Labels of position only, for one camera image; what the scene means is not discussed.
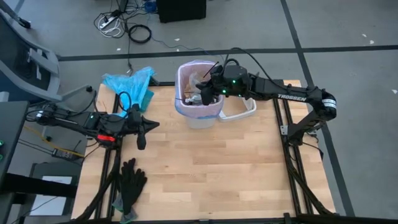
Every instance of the glove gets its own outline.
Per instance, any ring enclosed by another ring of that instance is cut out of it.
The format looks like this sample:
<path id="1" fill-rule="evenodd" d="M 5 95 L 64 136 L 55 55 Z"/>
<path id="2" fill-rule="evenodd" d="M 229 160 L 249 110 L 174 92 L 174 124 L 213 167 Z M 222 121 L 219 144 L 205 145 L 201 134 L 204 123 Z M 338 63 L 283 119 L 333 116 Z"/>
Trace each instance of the glove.
<path id="1" fill-rule="evenodd" d="M 120 178 L 120 191 L 123 201 L 124 215 L 128 215 L 131 212 L 132 205 L 137 202 L 137 199 L 147 182 L 145 172 L 141 171 L 141 169 L 134 172 L 135 163 L 135 158 L 128 162 L 123 162 L 122 175 Z"/>

